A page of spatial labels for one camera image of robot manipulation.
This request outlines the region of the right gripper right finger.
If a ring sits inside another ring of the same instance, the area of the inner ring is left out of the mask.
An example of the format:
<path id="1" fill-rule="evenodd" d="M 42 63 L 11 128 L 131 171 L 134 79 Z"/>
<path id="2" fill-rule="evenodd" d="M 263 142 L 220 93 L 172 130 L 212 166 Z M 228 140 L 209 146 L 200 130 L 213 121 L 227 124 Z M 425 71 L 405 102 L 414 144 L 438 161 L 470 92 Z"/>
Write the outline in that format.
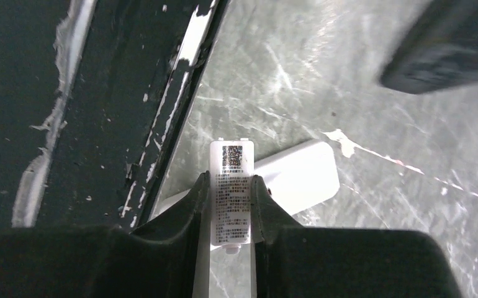
<path id="1" fill-rule="evenodd" d="M 443 250 L 416 230 L 306 227 L 251 181 L 253 297 L 461 297 Z"/>

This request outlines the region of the white battery cover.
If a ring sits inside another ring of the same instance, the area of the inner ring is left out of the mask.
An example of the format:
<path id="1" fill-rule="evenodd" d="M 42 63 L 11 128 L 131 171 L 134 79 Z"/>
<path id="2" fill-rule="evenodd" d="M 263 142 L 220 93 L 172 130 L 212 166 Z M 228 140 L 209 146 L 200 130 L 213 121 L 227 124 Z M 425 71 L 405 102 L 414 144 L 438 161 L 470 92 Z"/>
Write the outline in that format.
<path id="1" fill-rule="evenodd" d="M 237 254 L 251 240 L 251 180 L 254 143 L 247 139 L 210 144 L 210 244 Z"/>

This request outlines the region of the white remote control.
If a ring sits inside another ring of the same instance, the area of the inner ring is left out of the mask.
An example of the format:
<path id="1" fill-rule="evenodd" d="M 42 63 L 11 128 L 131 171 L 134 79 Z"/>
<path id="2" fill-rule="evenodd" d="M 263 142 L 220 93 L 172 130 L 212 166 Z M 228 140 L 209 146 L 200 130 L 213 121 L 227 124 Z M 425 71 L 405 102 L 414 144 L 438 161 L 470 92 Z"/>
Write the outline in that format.
<path id="1" fill-rule="evenodd" d="M 253 177 L 256 175 L 263 178 L 272 199 L 292 218 L 294 214 L 332 198 L 340 187 L 331 146 L 316 140 L 294 146 L 259 162 L 254 161 Z M 192 187 L 167 198 L 166 207 L 161 209 L 160 214 L 180 201 Z M 250 250 L 251 244 L 252 234 L 250 243 L 246 244 Z M 216 247 L 210 244 L 210 254 L 214 248 Z"/>

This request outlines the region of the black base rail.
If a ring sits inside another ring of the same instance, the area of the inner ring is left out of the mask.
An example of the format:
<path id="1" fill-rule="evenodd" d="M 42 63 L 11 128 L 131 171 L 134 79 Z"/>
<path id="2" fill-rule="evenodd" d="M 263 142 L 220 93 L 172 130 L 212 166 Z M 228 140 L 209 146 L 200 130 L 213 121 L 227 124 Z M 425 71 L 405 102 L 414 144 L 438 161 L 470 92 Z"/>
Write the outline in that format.
<path id="1" fill-rule="evenodd" d="M 0 1 L 0 228 L 145 223 L 227 1 Z"/>

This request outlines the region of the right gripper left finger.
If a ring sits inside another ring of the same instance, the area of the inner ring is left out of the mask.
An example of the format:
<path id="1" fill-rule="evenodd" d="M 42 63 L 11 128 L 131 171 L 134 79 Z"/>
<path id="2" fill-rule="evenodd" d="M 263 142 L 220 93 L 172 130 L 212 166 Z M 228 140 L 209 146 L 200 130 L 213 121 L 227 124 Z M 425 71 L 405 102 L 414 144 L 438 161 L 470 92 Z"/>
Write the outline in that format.
<path id="1" fill-rule="evenodd" d="M 207 297 L 210 174 L 126 232 L 103 225 L 0 229 L 0 297 Z"/>

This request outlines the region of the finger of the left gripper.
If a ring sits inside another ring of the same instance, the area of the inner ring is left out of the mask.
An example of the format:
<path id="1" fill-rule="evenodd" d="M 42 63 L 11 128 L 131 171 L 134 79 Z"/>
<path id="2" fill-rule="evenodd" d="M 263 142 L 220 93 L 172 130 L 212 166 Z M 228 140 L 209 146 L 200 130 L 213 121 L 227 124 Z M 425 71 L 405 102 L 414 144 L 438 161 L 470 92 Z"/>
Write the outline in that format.
<path id="1" fill-rule="evenodd" d="M 478 1 L 432 1 L 399 43 L 380 83 L 424 94 L 478 82 Z"/>

